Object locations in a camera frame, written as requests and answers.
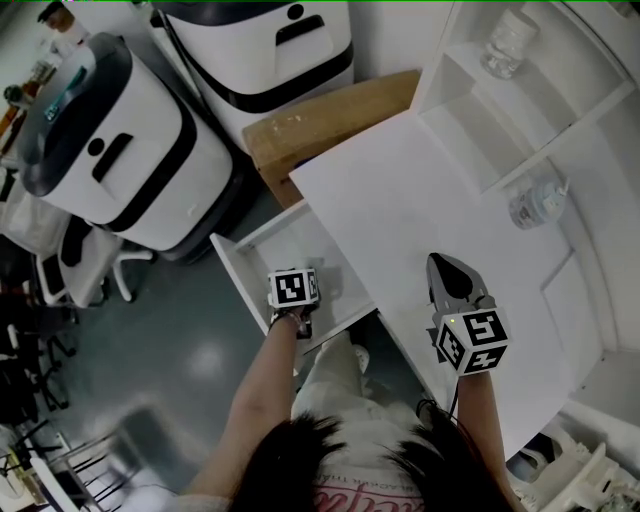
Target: gray floor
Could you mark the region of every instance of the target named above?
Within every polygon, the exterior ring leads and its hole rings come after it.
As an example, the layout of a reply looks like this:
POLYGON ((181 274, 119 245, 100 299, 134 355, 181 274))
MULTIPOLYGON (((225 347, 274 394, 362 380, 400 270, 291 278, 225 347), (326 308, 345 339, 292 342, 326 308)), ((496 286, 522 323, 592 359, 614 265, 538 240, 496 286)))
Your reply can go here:
MULTIPOLYGON (((279 211, 261 194, 229 237, 238 240, 279 211)), ((133 262, 128 274, 135 303, 114 293, 81 313, 72 331, 78 355, 61 372, 71 406, 50 418, 72 445, 117 429, 139 469, 135 496, 121 510, 151 512, 168 492, 149 486, 179 491, 215 446, 263 335, 214 252, 188 267, 133 262)), ((415 405, 420 384, 375 315, 354 336, 370 350, 367 373, 415 405)))

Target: forearm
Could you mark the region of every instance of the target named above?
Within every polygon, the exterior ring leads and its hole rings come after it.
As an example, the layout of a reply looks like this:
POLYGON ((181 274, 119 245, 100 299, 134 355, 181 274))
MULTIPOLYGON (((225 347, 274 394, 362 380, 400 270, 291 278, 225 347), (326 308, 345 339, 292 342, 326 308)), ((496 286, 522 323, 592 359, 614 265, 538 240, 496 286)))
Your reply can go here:
POLYGON ((297 325, 278 320, 267 335, 231 405, 220 443, 186 494, 230 498, 256 447, 290 419, 297 325))
POLYGON ((289 317, 273 325, 236 391, 231 418, 237 412, 246 411, 268 415, 275 424, 290 418, 296 330, 295 321, 289 317))
POLYGON ((458 419, 478 446, 489 471, 496 479, 506 480, 502 433, 489 372, 460 378, 458 419))

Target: cardboard box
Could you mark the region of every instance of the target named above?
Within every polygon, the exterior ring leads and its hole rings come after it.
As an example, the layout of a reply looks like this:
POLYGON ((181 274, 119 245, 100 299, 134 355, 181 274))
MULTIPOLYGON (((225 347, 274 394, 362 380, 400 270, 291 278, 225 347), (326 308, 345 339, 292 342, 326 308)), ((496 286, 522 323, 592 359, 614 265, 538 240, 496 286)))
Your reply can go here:
POLYGON ((253 163, 283 208, 302 195, 289 173, 411 105, 420 73, 405 71, 293 105, 243 130, 253 163))

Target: desk drawer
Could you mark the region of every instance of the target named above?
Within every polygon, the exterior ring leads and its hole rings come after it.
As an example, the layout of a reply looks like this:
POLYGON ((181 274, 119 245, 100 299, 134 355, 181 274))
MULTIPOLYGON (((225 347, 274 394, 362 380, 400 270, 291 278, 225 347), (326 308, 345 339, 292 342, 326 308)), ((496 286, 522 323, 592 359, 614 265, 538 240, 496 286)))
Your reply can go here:
POLYGON ((267 274, 292 267, 316 269, 322 301, 312 313, 313 338, 303 345, 303 353, 375 309, 353 268, 306 201, 238 243, 216 234, 211 235, 211 242, 265 334, 270 318, 267 274))

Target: drawer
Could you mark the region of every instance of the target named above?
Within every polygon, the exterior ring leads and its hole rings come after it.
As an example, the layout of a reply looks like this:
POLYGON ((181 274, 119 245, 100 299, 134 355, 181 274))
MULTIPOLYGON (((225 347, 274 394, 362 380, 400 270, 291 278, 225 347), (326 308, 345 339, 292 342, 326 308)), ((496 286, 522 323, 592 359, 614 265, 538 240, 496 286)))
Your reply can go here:
POLYGON ((249 311, 266 334, 270 307, 267 275, 313 267, 320 307, 312 313, 313 338, 306 353, 375 309, 362 282, 306 201, 300 201, 238 243, 213 234, 211 242, 249 311))

